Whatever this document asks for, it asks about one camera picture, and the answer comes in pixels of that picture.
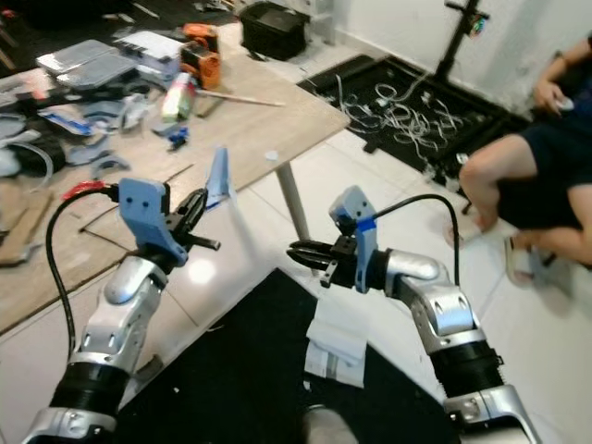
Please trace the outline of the black floor mat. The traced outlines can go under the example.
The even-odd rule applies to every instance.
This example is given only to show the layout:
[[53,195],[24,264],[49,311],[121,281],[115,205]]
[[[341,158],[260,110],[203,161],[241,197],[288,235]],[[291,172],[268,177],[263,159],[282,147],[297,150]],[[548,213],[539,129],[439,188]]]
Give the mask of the black floor mat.
[[439,185],[455,185],[470,154],[528,124],[393,56],[358,55],[300,86],[351,120],[365,152],[388,153]]

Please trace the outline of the wooden table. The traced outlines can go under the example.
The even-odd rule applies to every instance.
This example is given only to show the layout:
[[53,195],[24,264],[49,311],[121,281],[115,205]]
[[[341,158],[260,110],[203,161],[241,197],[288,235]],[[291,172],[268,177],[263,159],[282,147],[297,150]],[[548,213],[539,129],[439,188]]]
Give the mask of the wooden table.
[[[159,122],[159,111],[153,109],[144,129],[107,141],[107,147],[127,161],[129,169],[106,174],[103,180],[134,177],[166,182],[172,199],[178,202],[204,186],[216,146],[225,144],[232,187],[239,191],[347,126],[346,116],[335,107],[263,63],[254,62],[236,43],[223,46],[223,69],[225,93],[283,102],[285,106],[216,103],[206,116],[189,119],[189,143],[175,152],[169,151],[164,137],[153,133],[153,124]],[[266,160],[265,154],[271,151],[279,153],[278,162]],[[55,261],[67,291],[113,269],[132,249],[130,232],[119,221],[113,203],[102,196],[73,203],[56,221]]]

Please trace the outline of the thin wooden stick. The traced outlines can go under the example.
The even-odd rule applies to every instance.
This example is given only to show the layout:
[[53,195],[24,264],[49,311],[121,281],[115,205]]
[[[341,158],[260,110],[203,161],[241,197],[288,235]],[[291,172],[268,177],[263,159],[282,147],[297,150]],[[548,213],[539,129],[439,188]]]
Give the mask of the thin wooden stick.
[[275,106],[275,107],[287,105],[287,103],[283,103],[283,102],[257,100],[257,98],[241,96],[240,94],[231,94],[231,93],[225,93],[225,92],[212,92],[212,90],[199,89],[199,90],[196,90],[196,93],[200,94],[200,96],[215,97],[215,98],[219,98],[219,100],[229,100],[229,101],[233,101],[233,102],[241,102],[241,103],[246,103],[247,105],[266,105],[266,106]]

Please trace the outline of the orange power tool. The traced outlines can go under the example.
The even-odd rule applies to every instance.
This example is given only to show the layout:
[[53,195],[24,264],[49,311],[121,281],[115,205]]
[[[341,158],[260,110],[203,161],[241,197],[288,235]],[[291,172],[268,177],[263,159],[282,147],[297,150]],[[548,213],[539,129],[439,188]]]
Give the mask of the orange power tool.
[[190,73],[200,88],[216,90],[221,85],[219,34],[206,24],[185,24],[181,27],[186,41],[180,47],[181,70]]

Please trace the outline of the light blue plastic piece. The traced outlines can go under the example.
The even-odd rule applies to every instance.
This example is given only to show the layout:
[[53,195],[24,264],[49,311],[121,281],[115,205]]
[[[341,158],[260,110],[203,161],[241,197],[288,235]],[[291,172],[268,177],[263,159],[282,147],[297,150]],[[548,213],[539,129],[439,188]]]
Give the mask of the light blue plastic piece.
[[204,210],[212,210],[212,208],[216,208],[226,200],[234,198],[231,169],[229,169],[228,161],[228,147],[225,144],[216,146],[215,156],[213,156],[204,188],[207,190]]

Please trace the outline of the black storage box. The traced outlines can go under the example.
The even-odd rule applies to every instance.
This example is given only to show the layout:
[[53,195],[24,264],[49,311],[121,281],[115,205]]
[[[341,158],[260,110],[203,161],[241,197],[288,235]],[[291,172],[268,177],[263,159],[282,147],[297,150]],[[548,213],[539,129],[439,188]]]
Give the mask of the black storage box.
[[258,1],[238,13],[241,46],[251,54],[287,62],[307,50],[308,14],[270,1]]

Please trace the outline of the white table leg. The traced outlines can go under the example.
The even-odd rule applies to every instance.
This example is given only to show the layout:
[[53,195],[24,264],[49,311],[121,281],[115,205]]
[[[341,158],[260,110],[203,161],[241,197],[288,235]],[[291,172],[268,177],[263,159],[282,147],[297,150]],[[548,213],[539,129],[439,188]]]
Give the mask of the white table leg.
[[307,216],[299,194],[299,186],[297,186],[296,178],[293,177],[291,163],[284,162],[275,170],[275,174],[297,237],[300,241],[311,241],[312,236],[310,236]]

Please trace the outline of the wooden plank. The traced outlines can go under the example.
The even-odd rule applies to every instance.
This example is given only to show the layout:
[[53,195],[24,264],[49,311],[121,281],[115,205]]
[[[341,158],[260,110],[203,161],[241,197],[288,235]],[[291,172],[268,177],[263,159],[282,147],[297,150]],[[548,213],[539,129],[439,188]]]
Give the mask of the wooden plank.
[[48,212],[48,207],[53,202],[54,194],[51,191],[34,191],[30,194],[25,211],[9,229],[1,245],[1,269],[9,269],[27,262],[33,250],[37,248],[35,237]]

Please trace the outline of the small blue clamp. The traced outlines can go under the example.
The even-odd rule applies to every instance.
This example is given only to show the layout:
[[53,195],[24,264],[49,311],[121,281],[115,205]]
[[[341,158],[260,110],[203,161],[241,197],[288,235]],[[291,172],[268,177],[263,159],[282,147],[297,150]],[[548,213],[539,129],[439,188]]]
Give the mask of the small blue clamp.
[[177,151],[189,143],[190,131],[186,124],[178,124],[173,130],[169,132],[166,139],[169,142],[169,151]]

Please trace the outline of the grey robot foot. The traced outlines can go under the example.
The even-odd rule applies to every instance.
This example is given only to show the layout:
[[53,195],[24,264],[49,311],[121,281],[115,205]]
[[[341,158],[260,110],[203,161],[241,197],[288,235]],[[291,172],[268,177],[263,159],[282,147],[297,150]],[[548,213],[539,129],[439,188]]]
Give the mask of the grey robot foot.
[[321,403],[305,410],[302,432],[305,444],[359,444],[342,415]]

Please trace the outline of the black rug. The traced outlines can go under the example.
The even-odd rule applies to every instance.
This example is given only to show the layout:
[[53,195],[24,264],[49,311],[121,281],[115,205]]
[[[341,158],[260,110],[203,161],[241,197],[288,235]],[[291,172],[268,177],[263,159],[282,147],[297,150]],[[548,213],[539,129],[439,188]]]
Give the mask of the black rug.
[[361,444],[460,444],[440,403],[376,350],[362,388],[308,374],[315,297],[270,272],[118,412],[115,444],[304,444],[322,403]]

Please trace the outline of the crouching person in dark clothes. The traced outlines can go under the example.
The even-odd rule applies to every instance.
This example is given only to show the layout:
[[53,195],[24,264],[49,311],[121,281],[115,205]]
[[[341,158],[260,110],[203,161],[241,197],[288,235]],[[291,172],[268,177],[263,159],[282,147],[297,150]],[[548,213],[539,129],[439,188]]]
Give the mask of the crouching person in dark clothes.
[[547,117],[478,149],[458,174],[481,233],[499,223],[503,183],[546,183],[566,200],[574,224],[519,226],[504,241],[507,278],[520,288],[536,279],[529,265],[533,250],[592,264],[592,73],[573,92],[559,84],[571,68],[584,63],[592,63],[592,37],[555,55],[538,78],[534,100]]

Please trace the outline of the white grey flat box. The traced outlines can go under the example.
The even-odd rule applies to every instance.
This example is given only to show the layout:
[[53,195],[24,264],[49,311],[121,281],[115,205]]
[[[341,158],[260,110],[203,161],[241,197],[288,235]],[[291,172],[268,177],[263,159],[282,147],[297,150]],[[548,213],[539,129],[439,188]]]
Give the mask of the white grey flat box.
[[171,81],[180,72],[180,50],[183,42],[165,35],[141,31],[114,41],[123,56],[134,60],[142,75]]

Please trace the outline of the black tripod stand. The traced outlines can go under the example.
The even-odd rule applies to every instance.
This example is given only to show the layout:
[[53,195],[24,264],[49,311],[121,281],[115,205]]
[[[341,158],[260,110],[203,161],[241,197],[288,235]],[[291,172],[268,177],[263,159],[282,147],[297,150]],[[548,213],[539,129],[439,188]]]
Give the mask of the black tripod stand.
[[461,43],[465,37],[474,37],[481,34],[485,29],[487,22],[490,21],[490,14],[483,12],[479,8],[481,0],[447,0],[445,6],[455,9],[460,13],[460,18],[451,35],[447,51],[441,57],[437,64],[433,78],[440,83],[448,83],[450,73],[455,68],[456,56],[460,50]]

